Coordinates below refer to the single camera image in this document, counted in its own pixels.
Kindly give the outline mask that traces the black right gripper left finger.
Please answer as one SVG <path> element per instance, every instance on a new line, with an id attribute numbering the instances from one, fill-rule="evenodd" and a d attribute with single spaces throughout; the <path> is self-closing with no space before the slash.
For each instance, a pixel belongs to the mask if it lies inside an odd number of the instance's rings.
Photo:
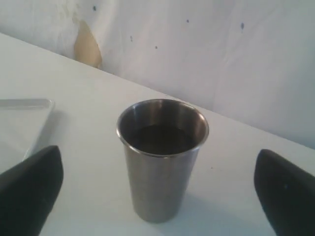
<path id="1" fill-rule="evenodd" d="M 0 234 L 37 236 L 63 183 L 58 146 L 48 146 L 0 175 Z"/>

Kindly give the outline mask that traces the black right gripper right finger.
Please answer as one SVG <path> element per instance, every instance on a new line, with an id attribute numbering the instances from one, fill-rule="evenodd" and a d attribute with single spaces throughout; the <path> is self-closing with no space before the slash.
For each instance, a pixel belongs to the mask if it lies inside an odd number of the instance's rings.
<path id="1" fill-rule="evenodd" d="M 315 234 L 315 177 L 277 153 L 262 149 L 256 160 L 254 187 L 278 236 Z"/>

